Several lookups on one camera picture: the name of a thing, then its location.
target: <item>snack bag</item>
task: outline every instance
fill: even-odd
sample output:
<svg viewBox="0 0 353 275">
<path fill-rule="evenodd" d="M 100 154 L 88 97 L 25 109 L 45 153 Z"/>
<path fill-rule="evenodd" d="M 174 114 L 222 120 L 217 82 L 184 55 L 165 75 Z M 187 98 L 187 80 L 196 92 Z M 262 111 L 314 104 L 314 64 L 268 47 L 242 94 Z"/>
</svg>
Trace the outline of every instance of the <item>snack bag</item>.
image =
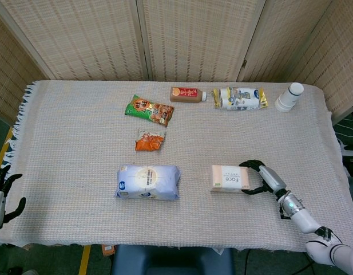
<svg viewBox="0 0 353 275">
<path fill-rule="evenodd" d="M 263 89 L 226 87 L 214 89 L 216 108 L 250 111 L 268 106 Z"/>
<path fill-rule="evenodd" d="M 118 171 L 116 196 L 122 199 L 179 198 L 180 170 L 170 165 L 122 165 Z"/>
<path fill-rule="evenodd" d="M 165 131 L 138 131 L 136 151 L 154 151 L 161 147 Z"/>
<path fill-rule="evenodd" d="M 134 95 L 133 100 L 125 109 L 126 115 L 138 116 L 167 127 L 174 107 L 153 103 Z"/>
</svg>

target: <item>red label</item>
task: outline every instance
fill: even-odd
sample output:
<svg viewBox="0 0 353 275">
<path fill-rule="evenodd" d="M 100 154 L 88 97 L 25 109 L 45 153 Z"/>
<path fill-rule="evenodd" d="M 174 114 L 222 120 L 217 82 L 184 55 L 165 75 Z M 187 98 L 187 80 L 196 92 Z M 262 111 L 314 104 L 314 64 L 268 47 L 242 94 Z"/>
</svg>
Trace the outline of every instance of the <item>red label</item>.
<svg viewBox="0 0 353 275">
<path fill-rule="evenodd" d="M 174 96 L 191 96 L 196 97 L 198 95 L 198 89 L 196 88 L 173 88 Z"/>
</svg>

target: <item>table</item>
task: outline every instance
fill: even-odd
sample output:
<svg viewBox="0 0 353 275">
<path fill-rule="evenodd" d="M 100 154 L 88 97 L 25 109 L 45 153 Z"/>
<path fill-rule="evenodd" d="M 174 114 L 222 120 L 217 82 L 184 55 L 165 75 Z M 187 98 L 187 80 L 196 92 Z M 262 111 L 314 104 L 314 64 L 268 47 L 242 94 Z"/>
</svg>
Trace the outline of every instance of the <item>table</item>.
<svg viewBox="0 0 353 275">
<path fill-rule="evenodd" d="M 172 86 L 208 92 L 206 102 L 171 103 Z M 214 109 L 213 88 L 264 88 L 269 107 Z M 272 194 L 211 193 L 212 164 L 260 159 L 303 200 L 322 225 L 353 246 L 353 204 L 323 92 L 304 86 L 297 105 L 281 113 L 274 101 L 287 83 L 38 81 L 30 85 L 5 160 L 23 173 L 7 211 L 27 198 L 0 241 L 23 246 L 78 243 L 210 246 L 304 251 L 302 234 L 281 220 Z M 161 151 L 135 152 L 139 128 L 163 126 L 125 116 L 133 94 L 175 107 Z M 177 201 L 114 198 L 124 163 L 172 164 L 181 170 Z M 249 172 L 251 186 L 261 179 Z"/>
</svg>

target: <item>orange snack packet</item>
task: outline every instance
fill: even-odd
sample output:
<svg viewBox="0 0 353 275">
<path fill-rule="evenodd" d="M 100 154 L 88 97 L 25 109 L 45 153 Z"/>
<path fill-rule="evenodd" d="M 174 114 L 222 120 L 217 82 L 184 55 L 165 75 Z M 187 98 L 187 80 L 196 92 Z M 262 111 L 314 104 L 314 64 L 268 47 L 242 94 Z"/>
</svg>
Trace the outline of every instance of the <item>orange snack packet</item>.
<svg viewBox="0 0 353 275">
<path fill-rule="evenodd" d="M 136 151 L 155 151 L 160 149 L 165 138 L 164 131 L 141 131 L 136 140 Z"/>
</svg>

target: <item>robotic hand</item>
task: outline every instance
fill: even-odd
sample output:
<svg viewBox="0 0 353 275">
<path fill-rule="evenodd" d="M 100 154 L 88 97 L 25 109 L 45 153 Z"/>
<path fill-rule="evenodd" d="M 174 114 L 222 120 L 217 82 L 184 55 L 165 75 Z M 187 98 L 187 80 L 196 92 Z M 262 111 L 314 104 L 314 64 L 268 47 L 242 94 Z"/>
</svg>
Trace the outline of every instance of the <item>robotic hand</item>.
<svg viewBox="0 0 353 275">
<path fill-rule="evenodd" d="M 307 253 L 315 262 L 335 265 L 344 272 L 353 274 L 353 249 L 343 244 L 331 229 L 318 224 L 303 206 L 302 200 L 285 189 L 287 185 L 274 170 L 259 160 L 248 160 L 240 166 L 256 170 L 263 178 L 263 186 L 242 192 L 248 195 L 266 191 L 273 193 L 277 197 L 281 219 L 291 219 L 303 233 L 315 233 L 318 236 L 306 242 Z"/>
<path fill-rule="evenodd" d="M 21 198 L 15 211 L 8 214 L 5 212 L 6 197 L 11 189 L 12 183 L 22 176 L 22 174 L 15 174 L 5 180 L 5 176 L 10 167 L 11 166 L 8 165 L 0 169 L 0 229 L 4 223 L 8 223 L 10 220 L 19 216 L 25 208 L 26 203 L 26 198 Z"/>
</svg>

